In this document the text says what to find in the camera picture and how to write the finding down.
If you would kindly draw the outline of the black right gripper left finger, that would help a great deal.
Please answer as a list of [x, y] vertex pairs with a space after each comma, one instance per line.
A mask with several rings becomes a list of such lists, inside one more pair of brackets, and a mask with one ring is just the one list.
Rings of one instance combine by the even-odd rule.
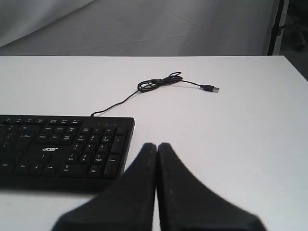
[[87, 203], [61, 215], [54, 231], [150, 231], [157, 147], [145, 143], [124, 174]]

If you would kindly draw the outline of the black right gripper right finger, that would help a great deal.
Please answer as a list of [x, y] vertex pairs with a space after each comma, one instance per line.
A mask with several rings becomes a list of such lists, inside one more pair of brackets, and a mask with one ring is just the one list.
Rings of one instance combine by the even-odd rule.
[[202, 184], [169, 143], [158, 146], [156, 188], [163, 231], [264, 231], [251, 214]]

